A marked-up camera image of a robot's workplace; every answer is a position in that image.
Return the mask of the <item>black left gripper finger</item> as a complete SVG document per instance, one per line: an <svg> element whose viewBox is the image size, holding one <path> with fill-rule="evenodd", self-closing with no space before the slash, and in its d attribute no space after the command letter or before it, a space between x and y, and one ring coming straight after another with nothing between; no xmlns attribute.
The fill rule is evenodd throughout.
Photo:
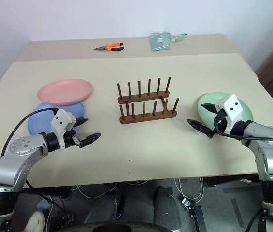
<svg viewBox="0 0 273 232"><path fill-rule="evenodd" d="M87 145L92 144L95 142L99 137L101 136L101 133L94 133L92 135L87 136L85 139L80 140L80 144L78 145L79 148L83 148Z"/></svg>
<svg viewBox="0 0 273 232"><path fill-rule="evenodd" d="M76 123L74 124L74 127L78 127L78 126L84 124L87 121L88 121L88 118L79 117L79 118L76 119Z"/></svg>

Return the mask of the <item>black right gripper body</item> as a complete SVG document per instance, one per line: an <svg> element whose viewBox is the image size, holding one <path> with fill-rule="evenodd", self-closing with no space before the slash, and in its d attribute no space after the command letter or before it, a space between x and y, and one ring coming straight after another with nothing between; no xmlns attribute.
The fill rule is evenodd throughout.
<svg viewBox="0 0 273 232"><path fill-rule="evenodd" d="M212 138L215 134L223 135L227 126L225 110L219 110L214 117L214 129L208 132L208 137Z"/></svg>

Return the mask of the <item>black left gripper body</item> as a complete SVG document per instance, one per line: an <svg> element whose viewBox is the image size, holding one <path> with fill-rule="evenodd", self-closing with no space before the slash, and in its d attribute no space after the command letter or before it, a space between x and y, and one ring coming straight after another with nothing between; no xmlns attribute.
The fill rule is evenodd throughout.
<svg viewBox="0 0 273 232"><path fill-rule="evenodd" d="M74 145L75 146L80 145L80 141L76 137L76 131L75 130L65 132L64 135L63 135L63 139L64 139L64 143L65 143L65 148L68 148L68 147L71 147L71 146L74 146Z"/></svg>

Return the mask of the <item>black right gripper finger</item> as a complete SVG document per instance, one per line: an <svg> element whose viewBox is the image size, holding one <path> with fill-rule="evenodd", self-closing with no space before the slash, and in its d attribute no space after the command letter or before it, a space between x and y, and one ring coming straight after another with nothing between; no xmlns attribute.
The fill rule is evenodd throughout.
<svg viewBox="0 0 273 232"><path fill-rule="evenodd" d="M201 105L203 108L205 108L207 111L212 112L214 114L217 114L216 106L211 103L204 103Z"/></svg>
<svg viewBox="0 0 273 232"><path fill-rule="evenodd" d="M197 131L205 134L207 137L211 137L211 130L207 127L204 126L202 123L199 121L193 120L193 119L186 119L187 123Z"/></svg>

